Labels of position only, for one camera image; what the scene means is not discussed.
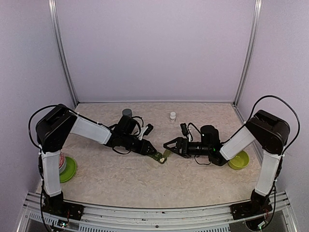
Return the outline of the small white pill bottle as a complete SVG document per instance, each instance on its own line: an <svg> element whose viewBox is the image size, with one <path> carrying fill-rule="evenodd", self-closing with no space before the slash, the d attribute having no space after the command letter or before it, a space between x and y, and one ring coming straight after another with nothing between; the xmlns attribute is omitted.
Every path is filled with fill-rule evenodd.
<svg viewBox="0 0 309 232"><path fill-rule="evenodd" d="M169 115L169 118L171 120L171 122L175 122L176 120L176 113L175 112L171 112Z"/></svg>

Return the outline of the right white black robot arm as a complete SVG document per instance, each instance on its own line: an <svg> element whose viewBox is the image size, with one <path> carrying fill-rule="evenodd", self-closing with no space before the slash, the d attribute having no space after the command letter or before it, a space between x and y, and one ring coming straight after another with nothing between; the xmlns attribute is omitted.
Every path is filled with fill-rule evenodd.
<svg viewBox="0 0 309 232"><path fill-rule="evenodd" d="M170 111L178 111L179 117L172 123L168 118L169 113L164 113L160 125L163 143L181 135L179 124L182 122L193 122L199 127L212 124L218 128L222 140L228 139L241 125L233 107L228 103L172 102L167 106ZM175 164L168 163L171 173L166 181L166 200L163 205L198 207L249 198L259 176L258 159L262 150L259 143L253 143L245 150L251 162L242 171L233 171L228 165L207 165L206 157L200 157L198 160L204 164L198 165L193 159L173 155L171 161L175 161Z"/></svg>

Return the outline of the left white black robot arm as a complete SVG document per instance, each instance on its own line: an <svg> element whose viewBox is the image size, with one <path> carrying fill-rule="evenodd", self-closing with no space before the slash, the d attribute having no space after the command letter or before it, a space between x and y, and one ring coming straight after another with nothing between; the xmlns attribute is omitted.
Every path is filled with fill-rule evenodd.
<svg viewBox="0 0 309 232"><path fill-rule="evenodd" d="M37 110L29 119L40 112L50 111L35 126L36 137L30 141L38 149L38 169L42 180L40 208L43 212L58 216L81 216L84 207L64 200L60 183L60 155L72 149L72 141L83 143L89 140L110 148L119 155L131 152L151 156L157 152L152 143L145 139L152 130L151 124L139 123L139 116L122 114L119 121L111 126L91 120L64 104L48 105Z"/></svg>

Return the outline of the green weekly pill organizer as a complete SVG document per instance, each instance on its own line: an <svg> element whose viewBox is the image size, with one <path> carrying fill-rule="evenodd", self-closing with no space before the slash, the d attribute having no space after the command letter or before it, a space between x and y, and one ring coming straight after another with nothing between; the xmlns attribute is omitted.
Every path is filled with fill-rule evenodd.
<svg viewBox="0 0 309 232"><path fill-rule="evenodd" d="M168 159L168 157L171 155L171 151L169 151L169 150L165 150L163 153L160 153L159 151L155 154L155 155L150 155L150 157L152 158L152 159L154 159L155 161L157 161L157 162L159 162L160 164L164 164L166 161L167 161L167 159ZM159 160L161 159L161 158L165 158L165 161L164 162L160 162Z"/></svg>

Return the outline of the orange pill bottle grey cap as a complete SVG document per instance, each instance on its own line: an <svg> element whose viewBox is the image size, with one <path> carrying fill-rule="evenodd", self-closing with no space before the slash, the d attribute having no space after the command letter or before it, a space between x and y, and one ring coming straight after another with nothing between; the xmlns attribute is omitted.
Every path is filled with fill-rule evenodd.
<svg viewBox="0 0 309 232"><path fill-rule="evenodd" d="M127 118L132 118L132 110L129 108L126 108L122 111L122 116L127 117Z"/></svg>

